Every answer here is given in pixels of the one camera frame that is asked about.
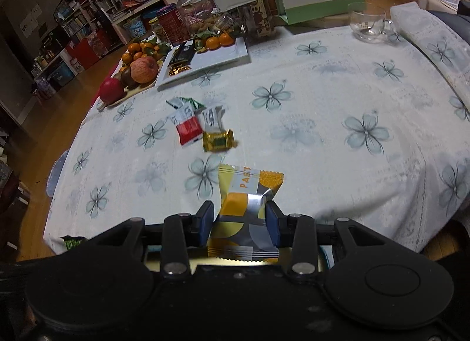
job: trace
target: gold candy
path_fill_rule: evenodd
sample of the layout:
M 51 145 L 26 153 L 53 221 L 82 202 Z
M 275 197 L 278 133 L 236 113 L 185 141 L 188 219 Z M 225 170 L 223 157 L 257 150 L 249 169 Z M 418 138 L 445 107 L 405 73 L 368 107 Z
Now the gold candy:
M 191 67 L 189 67 L 188 65 L 178 65 L 172 68 L 170 72 L 168 72 L 168 76 L 174 76 L 178 73 L 181 73 L 181 72 L 184 72 L 185 70 L 190 70 L 190 69 Z
M 227 130 L 223 133 L 203 133 L 203 149 L 205 152 L 221 152 L 234 147 L 234 133 Z

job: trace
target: storage bin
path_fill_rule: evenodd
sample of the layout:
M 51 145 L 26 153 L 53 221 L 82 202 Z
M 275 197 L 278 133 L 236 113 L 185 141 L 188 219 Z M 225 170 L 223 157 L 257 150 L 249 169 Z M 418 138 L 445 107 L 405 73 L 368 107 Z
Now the storage bin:
M 129 32 L 132 38 L 140 37 L 145 35 L 145 32 L 147 32 L 140 16 L 137 16 L 134 19 L 129 20 L 127 23 L 124 23 L 123 27 Z
M 54 79 L 61 87 L 74 78 L 73 72 L 67 67 L 66 63 L 61 63 L 51 75 L 51 79 Z

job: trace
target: wooden floor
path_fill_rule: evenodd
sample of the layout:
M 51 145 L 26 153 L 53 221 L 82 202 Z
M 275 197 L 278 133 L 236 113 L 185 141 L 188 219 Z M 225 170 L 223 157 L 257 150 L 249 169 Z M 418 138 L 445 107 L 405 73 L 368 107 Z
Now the wooden floor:
M 453 12 L 438 0 L 368 0 L 387 11 L 391 6 L 416 1 L 423 9 Z M 21 227 L 18 260 L 49 256 L 52 251 L 44 244 L 42 235 L 51 199 L 46 195 L 46 180 L 53 163 L 69 149 L 91 99 L 100 83 L 125 52 L 122 47 L 100 60 L 67 84 L 43 106 L 36 104 L 23 124 L 29 134 L 15 133 L 8 151 L 9 165 L 31 192 L 31 202 Z M 452 253 L 459 243 L 451 233 L 431 242 L 427 250 L 436 259 Z

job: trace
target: gold candy wrapper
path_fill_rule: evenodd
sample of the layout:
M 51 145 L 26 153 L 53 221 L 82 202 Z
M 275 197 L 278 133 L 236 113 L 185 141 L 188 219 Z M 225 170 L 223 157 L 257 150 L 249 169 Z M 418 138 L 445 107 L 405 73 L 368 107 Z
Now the gold candy wrapper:
M 279 253 L 266 228 L 265 206 L 283 184 L 284 174 L 249 167 L 219 166 L 222 205 L 212 226 L 209 256 L 274 261 Z
M 190 70 L 191 67 L 188 65 L 177 65 L 174 68 L 171 68 L 170 72 L 168 72 L 168 76 L 174 76 L 178 73 L 184 72 L 185 70 Z
M 235 140 L 232 130 L 222 133 L 203 133 L 203 149 L 205 152 L 222 152 L 234 146 Z

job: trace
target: red tin can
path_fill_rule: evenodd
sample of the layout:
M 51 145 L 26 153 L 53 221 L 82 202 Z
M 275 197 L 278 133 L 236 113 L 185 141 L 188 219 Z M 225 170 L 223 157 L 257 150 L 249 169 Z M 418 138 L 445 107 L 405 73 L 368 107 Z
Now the red tin can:
M 173 47 L 191 38 L 175 3 L 159 9 L 157 18 Z

